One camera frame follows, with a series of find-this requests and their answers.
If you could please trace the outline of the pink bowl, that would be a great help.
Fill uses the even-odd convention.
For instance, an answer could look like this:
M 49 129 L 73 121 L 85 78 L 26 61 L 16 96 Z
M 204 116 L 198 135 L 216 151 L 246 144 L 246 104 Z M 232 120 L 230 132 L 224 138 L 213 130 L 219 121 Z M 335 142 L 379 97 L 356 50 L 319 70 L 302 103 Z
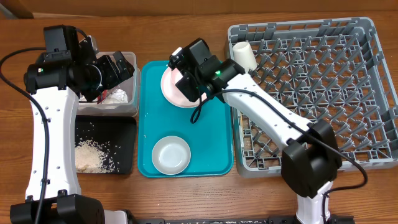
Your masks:
M 181 74 L 181 72 L 180 72 L 178 69 L 172 70 L 172 71 L 171 71 L 171 78 L 170 78 L 172 87 L 178 89 L 178 88 L 176 87 L 176 84 L 177 84 L 182 78 L 183 78 L 183 75 Z

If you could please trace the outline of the red snack wrapper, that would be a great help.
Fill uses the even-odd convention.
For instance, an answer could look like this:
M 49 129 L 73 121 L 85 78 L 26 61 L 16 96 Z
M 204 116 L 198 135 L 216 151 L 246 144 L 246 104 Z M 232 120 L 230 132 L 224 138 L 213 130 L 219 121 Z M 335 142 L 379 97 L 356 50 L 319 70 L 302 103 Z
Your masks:
M 101 102 L 103 102 L 106 97 L 108 96 L 108 90 L 104 90 L 96 99 L 96 103 L 100 104 Z

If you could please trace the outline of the pile of rice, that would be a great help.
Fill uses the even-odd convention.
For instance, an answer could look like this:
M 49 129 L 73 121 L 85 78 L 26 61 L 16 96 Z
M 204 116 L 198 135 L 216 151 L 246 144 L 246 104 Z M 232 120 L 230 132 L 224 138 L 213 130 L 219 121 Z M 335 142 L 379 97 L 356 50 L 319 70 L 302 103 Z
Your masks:
M 75 165 L 78 173 L 110 174 L 120 171 L 119 162 L 114 162 L 109 141 L 95 140 L 95 125 L 80 123 L 76 129 Z

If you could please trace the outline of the white napkin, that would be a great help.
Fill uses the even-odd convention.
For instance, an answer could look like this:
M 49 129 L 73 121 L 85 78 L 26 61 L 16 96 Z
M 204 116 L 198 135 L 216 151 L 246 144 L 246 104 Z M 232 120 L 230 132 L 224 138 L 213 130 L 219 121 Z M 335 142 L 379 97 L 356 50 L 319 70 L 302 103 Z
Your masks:
M 119 104 L 127 103 L 128 97 L 124 90 L 117 89 L 110 93 L 101 104 Z

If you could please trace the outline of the grey bowl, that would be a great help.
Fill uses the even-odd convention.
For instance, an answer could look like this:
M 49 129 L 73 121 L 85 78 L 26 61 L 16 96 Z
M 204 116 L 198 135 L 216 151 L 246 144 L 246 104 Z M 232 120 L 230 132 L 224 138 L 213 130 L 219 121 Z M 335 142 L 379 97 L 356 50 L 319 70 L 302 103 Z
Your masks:
M 178 136 L 166 136 L 152 149 L 154 167 L 165 175 L 177 175 L 189 165 L 191 150 L 187 142 Z

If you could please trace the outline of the cream cup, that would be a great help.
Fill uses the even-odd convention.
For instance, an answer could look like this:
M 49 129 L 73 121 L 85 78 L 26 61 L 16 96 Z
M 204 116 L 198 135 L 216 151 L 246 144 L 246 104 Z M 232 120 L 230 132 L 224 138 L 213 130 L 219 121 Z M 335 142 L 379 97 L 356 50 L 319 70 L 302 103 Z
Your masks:
M 245 69 L 246 72 L 257 68 L 256 58 L 249 42 L 238 42 L 233 46 L 234 60 Z

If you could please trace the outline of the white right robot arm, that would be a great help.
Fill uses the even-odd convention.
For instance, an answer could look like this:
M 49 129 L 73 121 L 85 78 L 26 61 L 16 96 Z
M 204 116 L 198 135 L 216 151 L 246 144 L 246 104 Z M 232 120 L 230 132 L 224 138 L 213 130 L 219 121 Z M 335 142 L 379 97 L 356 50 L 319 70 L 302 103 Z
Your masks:
M 233 46 L 234 57 L 221 62 L 201 38 L 169 57 L 169 68 L 182 78 L 175 84 L 188 101 L 210 100 L 239 110 L 282 152 L 281 175 L 297 194 L 296 223 L 329 223 L 326 193 L 342 165 L 333 128 L 325 120 L 304 118 L 266 93 L 249 74 L 257 62 L 249 42 Z

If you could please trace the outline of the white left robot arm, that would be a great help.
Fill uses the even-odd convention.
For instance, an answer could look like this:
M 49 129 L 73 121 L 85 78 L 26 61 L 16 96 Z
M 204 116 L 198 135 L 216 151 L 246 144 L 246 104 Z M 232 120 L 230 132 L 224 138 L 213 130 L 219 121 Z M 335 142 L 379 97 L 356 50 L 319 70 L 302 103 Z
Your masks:
M 32 170 L 12 223 L 135 223 L 129 210 L 106 210 L 83 196 L 75 167 L 79 99 L 93 101 L 134 74 L 121 52 L 99 56 L 93 39 L 73 26 L 44 28 L 45 45 L 24 74 L 21 94 L 34 119 Z

